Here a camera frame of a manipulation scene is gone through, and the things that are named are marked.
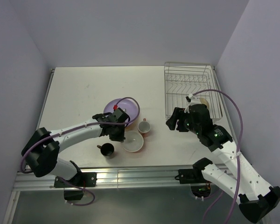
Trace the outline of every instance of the white bowl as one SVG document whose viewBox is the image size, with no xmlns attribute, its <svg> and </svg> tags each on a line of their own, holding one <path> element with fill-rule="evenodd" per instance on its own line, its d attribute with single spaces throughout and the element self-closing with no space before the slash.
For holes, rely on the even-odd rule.
<svg viewBox="0 0 280 224">
<path fill-rule="evenodd" d="M 122 147 L 131 153 L 139 151 L 144 144 L 144 139 L 141 134 L 136 131 L 125 132 L 125 141 L 122 142 Z"/>
</svg>

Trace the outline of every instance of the white mug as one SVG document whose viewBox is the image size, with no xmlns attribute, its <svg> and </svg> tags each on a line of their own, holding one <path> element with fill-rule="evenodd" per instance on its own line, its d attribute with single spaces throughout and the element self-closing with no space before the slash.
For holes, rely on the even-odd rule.
<svg viewBox="0 0 280 224">
<path fill-rule="evenodd" d="M 138 124 L 138 132 L 142 135 L 147 134 L 150 131 L 150 128 L 150 123 L 146 121 L 146 118 Z"/>
</svg>

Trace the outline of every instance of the metal wire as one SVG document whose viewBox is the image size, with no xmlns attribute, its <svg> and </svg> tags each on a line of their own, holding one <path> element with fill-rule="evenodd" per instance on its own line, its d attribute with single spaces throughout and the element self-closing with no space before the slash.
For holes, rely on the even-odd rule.
<svg viewBox="0 0 280 224">
<path fill-rule="evenodd" d="M 187 106 L 186 96 L 205 89 L 217 89 L 210 64 L 166 62 L 165 112 L 169 119 L 175 107 Z M 223 116 L 220 96 L 217 92 L 203 92 L 197 95 L 210 104 L 210 117 L 214 122 Z"/>
</svg>

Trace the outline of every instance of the white wall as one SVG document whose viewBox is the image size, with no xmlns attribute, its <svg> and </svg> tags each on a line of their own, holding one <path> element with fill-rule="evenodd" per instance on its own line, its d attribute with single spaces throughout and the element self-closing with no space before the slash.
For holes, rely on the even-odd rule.
<svg viewBox="0 0 280 224">
<path fill-rule="evenodd" d="M 243 115 L 242 151 L 265 179 L 280 186 L 280 0 L 249 1 L 217 73 Z M 238 131 L 237 113 L 228 106 Z M 280 203 L 270 214 L 280 223 Z"/>
<path fill-rule="evenodd" d="M 48 80 L 47 64 L 12 5 L 0 0 L 0 223 Z"/>
<path fill-rule="evenodd" d="M 51 66 L 217 64 L 248 0 L 11 0 Z"/>
</svg>

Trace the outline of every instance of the purple plate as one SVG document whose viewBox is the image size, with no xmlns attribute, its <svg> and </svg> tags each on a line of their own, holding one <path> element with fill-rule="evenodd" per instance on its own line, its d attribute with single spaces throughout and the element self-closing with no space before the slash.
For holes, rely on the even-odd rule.
<svg viewBox="0 0 280 224">
<path fill-rule="evenodd" d="M 114 111 L 113 107 L 119 100 L 120 100 L 120 98 L 109 102 L 106 105 L 106 107 L 104 108 L 104 113 L 107 113 L 107 112 L 113 113 L 113 111 Z M 136 104 L 134 104 L 134 102 L 132 102 L 129 99 L 124 99 L 124 100 L 120 101 L 120 103 L 118 104 L 118 107 L 120 107 L 122 110 L 124 110 L 124 112 L 126 112 L 130 116 L 131 120 L 137 116 L 138 107 Z"/>
</svg>

